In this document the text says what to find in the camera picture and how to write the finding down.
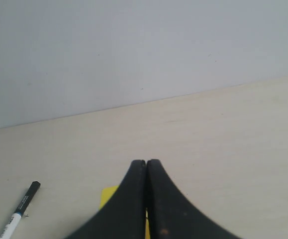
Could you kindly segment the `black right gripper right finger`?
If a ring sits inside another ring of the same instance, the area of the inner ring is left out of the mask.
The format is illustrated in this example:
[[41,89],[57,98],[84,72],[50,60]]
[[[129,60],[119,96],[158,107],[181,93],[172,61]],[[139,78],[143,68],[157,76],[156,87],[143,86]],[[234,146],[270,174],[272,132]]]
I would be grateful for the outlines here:
[[147,162],[146,203],[152,239],[237,239],[197,209],[158,159]]

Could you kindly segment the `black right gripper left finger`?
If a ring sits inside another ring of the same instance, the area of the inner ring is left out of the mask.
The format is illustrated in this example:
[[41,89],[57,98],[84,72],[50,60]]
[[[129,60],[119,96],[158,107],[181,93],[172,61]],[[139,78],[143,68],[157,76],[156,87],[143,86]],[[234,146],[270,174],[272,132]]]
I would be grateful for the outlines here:
[[143,239],[145,238],[146,162],[133,160],[107,203],[69,239]]

